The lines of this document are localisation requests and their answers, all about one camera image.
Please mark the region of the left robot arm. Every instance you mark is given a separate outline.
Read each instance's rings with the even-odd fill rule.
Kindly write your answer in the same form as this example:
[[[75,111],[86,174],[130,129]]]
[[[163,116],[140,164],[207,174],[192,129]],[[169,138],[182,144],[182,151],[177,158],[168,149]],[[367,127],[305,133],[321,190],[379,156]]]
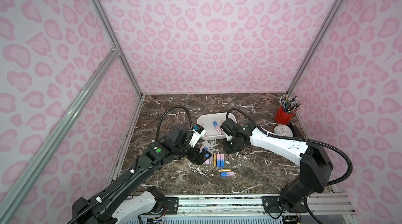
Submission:
[[[124,214],[160,214],[164,196],[156,188],[135,198],[134,210],[123,210],[122,207],[135,189],[173,160],[186,158],[193,164],[202,165],[211,157],[211,153],[198,144],[206,133],[203,126],[190,121],[189,127],[174,125],[167,135],[161,136],[162,122],[161,118],[153,142],[136,157],[130,169],[90,199],[81,197],[73,204],[71,224],[118,224]]]

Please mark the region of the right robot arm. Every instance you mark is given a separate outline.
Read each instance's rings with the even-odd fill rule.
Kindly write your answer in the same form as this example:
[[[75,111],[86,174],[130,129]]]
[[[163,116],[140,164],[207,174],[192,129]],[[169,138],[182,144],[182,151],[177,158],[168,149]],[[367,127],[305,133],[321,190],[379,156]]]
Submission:
[[[230,118],[233,111],[231,108],[226,113],[220,126],[226,137],[223,142],[226,154],[239,153],[247,156],[257,147],[286,158],[299,167],[299,174],[281,189],[276,200],[266,203],[265,212],[271,218],[279,219],[285,212],[292,211],[300,215],[299,204],[307,207],[309,196],[322,193],[326,187],[341,183],[352,174],[352,160],[339,148],[317,140],[274,134],[263,129],[244,111],[236,109],[236,112],[244,115],[250,122],[242,126]],[[345,173],[334,180],[330,178],[334,165],[327,150],[337,153],[347,164]]]

